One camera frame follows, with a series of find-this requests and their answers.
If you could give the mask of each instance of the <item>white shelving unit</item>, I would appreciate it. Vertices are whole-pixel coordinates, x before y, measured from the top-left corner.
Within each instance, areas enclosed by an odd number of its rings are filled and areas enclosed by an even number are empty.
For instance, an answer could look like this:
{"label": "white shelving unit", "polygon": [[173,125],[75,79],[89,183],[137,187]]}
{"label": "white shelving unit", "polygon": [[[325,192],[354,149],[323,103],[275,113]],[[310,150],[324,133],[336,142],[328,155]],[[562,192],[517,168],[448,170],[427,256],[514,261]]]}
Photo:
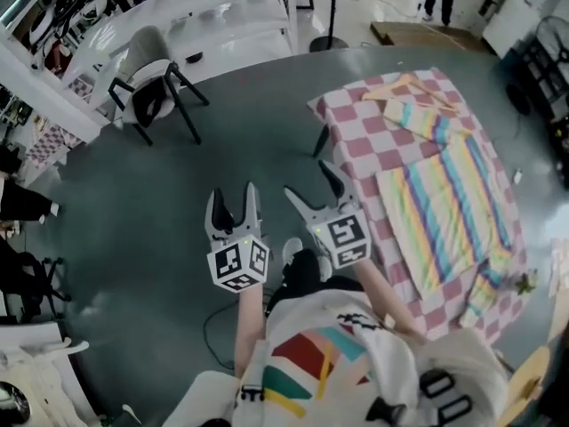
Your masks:
{"label": "white shelving unit", "polygon": [[87,32],[63,85],[81,74],[93,76],[92,66],[103,64],[93,77],[92,107],[99,106],[132,35],[148,25],[163,30],[181,66],[182,59],[204,52],[197,64],[184,66],[192,82],[298,51],[294,0],[148,0]]}

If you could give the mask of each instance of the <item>shelf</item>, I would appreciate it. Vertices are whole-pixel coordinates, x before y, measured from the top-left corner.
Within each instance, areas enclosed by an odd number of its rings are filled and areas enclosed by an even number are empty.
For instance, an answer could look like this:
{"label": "shelf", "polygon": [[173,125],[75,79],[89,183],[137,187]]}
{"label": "shelf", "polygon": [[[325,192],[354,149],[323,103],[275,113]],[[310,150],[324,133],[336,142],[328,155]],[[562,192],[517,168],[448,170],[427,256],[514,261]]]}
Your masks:
{"label": "shelf", "polygon": [[237,0],[147,0],[130,11],[102,20],[85,34],[63,77],[69,85],[81,73],[97,63],[105,64],[113,54],[128,44],[141,28],[153,25],[168,27],[173,21],[186,18],[191,12],[200,13]]}
{"label": "shelf", "polygon": [[[288,23],[285,9],[278,0],[241,0],[175,23],[164,39],[172,58],[182,65],[190,55],[206,52],[209,56],[212,47],[215,50],[229,41],[277,31]],[[89,102],[91,109],[108,100],[108,88],[125,56],[126,51],[119,53],[101,70]]]}
{"label": "shelf", "polygon": [[291,55],[291,47],[280,32],[264,33],[209,49],[198,63],[186,63],[182,72],[195,84],[229,71]]}

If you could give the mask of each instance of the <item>checkered tablecloth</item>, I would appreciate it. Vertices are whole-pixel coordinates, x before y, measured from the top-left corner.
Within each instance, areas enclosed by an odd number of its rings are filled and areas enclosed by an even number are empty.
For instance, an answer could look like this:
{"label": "checkered tablecloth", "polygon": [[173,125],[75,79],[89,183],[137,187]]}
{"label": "checkered tablecloth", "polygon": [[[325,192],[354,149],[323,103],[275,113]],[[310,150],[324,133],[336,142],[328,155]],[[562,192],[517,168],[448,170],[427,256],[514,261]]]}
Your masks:
{"label": "checkered tablecloth", "polygon": [[[438,69],[414,71],[433,92],[444,95],[458,112],[448,115],[455,127],[462,125],[474,134],[485,155],[492,160],[498,184],[508,204],[507,219],[511,223],[509,236],[513,242],[514,258],[507,277],[516,277],[526,270],[525,243],[511,186],[501,161],[488,140],[480,122],[472,113],[453,83]],[[311,101],[309,107],[330,128],[334,163],[353,180],[369,220],[377,255],[384,265],[387,278],[398,295],[409,304],[420,328],[428,338],[436,339],[457,327],[457,319],[464,311],[466,300],[476,275],[472,268],[442,288],[421,299],[397,245],[389,219],[381,202],[375,180],[379,171],[417,162],[438,153],[434,142],[410,133],[384,119],[375,101],[361,101],[362,95],[383,84],[395,82],[400,73],[372,77],[346,85]],[[401,101],[436,105],[433,98],[414,87],[402,86],[391,95]],[[517,318],[527,302],[527,296],[518,296],[504,283],[498,301],[477,323],[489,342],[500,336],[500,331]]]}
{"label": "checkered tablecloth", "polygon": [[73,149],[81,143],[81,140],[60,126],[42,119],[39,124],[34,124],[32,143],[26,151],[26,157],[38,168],[43,168],[48,162],[55,162],[52,155],[62,147]]}

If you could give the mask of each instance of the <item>white sneaker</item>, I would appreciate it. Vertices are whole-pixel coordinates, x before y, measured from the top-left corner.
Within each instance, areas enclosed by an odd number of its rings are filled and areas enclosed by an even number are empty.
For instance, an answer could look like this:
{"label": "white sneaker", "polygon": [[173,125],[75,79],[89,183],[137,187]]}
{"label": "white sneaker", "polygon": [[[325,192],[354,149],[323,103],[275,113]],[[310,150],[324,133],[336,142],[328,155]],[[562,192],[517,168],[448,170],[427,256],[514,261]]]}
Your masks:
{"label": "white sneaker", "polygon": [[332,276],[332,262],[325,256],[318,256],[318,266],[320,267],[320,281],[325,282]]}
{"label": "white sneaker", "polygon": [[283,266],[293,263],[294,256],[304,248],[299,238],[289,238],[283,246]]}

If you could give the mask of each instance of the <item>fan stand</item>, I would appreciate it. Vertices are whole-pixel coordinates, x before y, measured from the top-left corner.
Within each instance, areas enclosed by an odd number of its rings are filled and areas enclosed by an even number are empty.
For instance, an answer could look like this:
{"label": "fan stand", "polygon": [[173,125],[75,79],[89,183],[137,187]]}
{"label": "fan stand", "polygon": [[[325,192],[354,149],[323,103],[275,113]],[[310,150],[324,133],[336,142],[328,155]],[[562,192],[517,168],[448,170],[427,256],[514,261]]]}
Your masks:
{"label": "fan stand", "polygon": [[330,7],[330,27],[328,28],[328,36],[319,36],[318,38],[314,38],[309,47],[309,50],[311,52],[329,51],[330,49],[342,49],[348,47],[348,43],[333,35],[335,13],[336,0],[332,0]]}

